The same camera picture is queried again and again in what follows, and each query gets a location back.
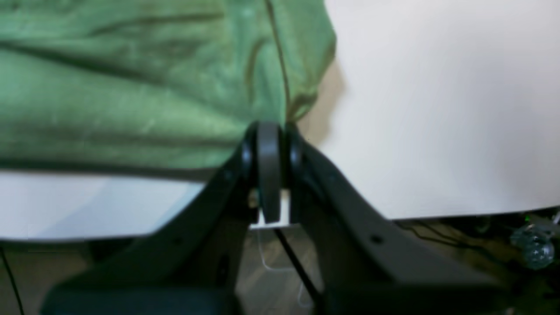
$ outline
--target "green cloth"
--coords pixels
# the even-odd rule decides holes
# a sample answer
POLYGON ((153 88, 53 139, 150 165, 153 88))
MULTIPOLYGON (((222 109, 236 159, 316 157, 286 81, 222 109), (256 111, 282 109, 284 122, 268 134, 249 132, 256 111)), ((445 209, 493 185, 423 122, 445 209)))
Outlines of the green cloth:
POLYGON ((334 44, 323 0, 0 0, 0 159, 218 166, 334 44))

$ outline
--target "black plastic bracket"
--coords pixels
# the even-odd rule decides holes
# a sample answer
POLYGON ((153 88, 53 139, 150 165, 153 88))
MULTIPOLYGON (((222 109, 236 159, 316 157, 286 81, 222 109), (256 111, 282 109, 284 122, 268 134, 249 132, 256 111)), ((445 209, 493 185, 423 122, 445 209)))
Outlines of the black plastic bracket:
POLYGON ((42 314, 241 314, 234 287, 257 214, 248 195, 257 188, 265 220, 277 221, 282 187, 291 191, 291 223, 304 227, 318 252, 325 289, 312 294, 316 313, 448 315, 505 307, 491 278, 402 234, 294 125, 281 132, 255 123, 185 210, 57 285, 42 314))

